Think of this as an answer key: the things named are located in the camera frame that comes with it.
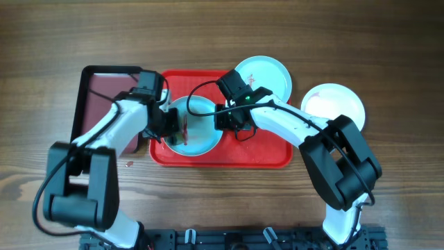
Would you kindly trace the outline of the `green yellow sponge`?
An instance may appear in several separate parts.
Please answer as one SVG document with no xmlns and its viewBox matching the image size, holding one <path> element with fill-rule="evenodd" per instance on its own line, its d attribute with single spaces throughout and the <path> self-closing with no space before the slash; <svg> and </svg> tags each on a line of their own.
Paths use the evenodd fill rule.
<svg viewBox="0 0 444 250">
<path fill-rule="evenodd" d="M 181 144 L 186 145 L 187 144 L 186 135 L 183 132 L 175 133 L 175 134 L 171 135 L 170 137 L 168 137 L 167 142 L 171 146 L 177 146 L 177 145 L 181 145 Z"/>
</svg>

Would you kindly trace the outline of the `white plate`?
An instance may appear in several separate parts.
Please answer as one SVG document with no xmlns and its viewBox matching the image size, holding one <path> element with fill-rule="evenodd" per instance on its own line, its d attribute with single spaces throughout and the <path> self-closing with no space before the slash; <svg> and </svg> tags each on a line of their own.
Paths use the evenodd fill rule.
<svg viewBox="0 0 444 250">
<path fill-rule="evenodd" d="M 303 97 L 301 111 L 331 120 L 345 115 L 360 131 L 366 121 L 361 99 L 351 89 L 337 83 L 324 83 L 313 87 Z"/>
</svg>

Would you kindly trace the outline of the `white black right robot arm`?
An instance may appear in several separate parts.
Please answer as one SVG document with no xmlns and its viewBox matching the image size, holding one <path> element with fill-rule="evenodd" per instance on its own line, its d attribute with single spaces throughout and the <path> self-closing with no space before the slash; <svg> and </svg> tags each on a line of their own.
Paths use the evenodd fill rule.
<svg viewBox="0 0 444 250">
<path fill-rule="evenodd" d="M 360 229 L 363 207 L 373 206 L 382 167 L 351 118 L 320 118 L 290 106 L 274 94 L 245 94 L 218 104 L 218 128 L 246 124 L 278 135 L 297 147 L 311 182 L 327 205 L 323 230 L 344 247 Z"/>
</svg>

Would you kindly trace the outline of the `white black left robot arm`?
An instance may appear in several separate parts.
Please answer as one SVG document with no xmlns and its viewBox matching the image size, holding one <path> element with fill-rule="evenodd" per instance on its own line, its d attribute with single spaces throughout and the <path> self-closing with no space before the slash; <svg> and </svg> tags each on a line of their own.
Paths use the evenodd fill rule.
<svg viewBox="0 0 444 250">
<path fill-rule="evenodd" d="M 178 110 L 161 108 L 154 94 L 121 92 L 108 113 L 70 143 L 49 149 L 46 178 L 33 203 L 33 221 L 44 218 L 72 227 L 72 235 L 89 235 L 113 249 L 152 249 L 142 223 L 119 209 L 117 158 L 140 132 L 160 139 L 178 131 Z"/>
</svg>

